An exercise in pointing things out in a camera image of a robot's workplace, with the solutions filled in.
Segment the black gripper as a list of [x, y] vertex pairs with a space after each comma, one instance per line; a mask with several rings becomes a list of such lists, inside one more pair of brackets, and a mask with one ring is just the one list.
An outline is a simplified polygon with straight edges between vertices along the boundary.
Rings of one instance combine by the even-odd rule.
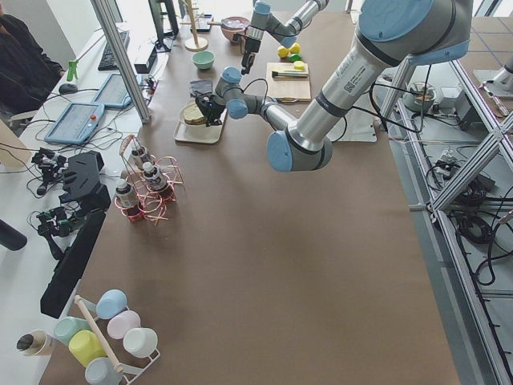
[[263, 37], [262, 34], [260, 34], [257, 37], [243, 36], [242, 34], [234, 35], [235, 42], [239, 42], [242, 39], [245, 40], [244, 54], [243, 54], [243, 59], [241, 62], [241, 67], [242, 67], [241, 74], [242, 75], [247, 75], [250, 73], [252, 66], [254, 64], [255, 56], [260, 50], [262, 37]]
[[214, 100], [213, 94], [201, 94], [195, 98], [196, 106], [205, 117], [207, 127], [221, 125], [221, 114], [224, 112], [224, 106]]

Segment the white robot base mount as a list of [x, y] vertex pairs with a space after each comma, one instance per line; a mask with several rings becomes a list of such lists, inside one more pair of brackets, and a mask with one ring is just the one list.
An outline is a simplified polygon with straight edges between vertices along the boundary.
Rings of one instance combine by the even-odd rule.
[[378, 139], [373, 116], [359, 110], [348, 112], [326, 136], [332, 142], [374, 143]]

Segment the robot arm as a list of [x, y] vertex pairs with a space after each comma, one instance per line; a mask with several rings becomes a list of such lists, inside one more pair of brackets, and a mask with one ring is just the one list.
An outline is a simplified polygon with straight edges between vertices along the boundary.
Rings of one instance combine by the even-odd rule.
[[283, 23], [273, 15], [268, 3], [255, 2], [250, 23], [244, 31], [241, 74], [247, 75], [250, 72], [265, 32], [283, 47], [290, 48], [297, 41], [297, 36], [312, 22], [314, 16], [324, 10], [328, 4], [328, 0], [306, 1], [287, 22]]
[[250, 72], [265, 33], [290, 47], [326, 1], [307, 1], [286, 23], [256, 2], [246, 30], [241, 69], [226, 67], [214, 92], [196, 97], [207, 124], [223, 112], [233, 119], [256, 114], [274, 129], [267, 157], [278, 172], [313, 171], [333, 154], [328, 132], [344, 118], [377, 77], [404, 59], [428, 65], [463, 57], [469, 47], [471, 1], [365, 1], [349, 53], [299, 118], [268, 96], [247, 95], [240, 80]]

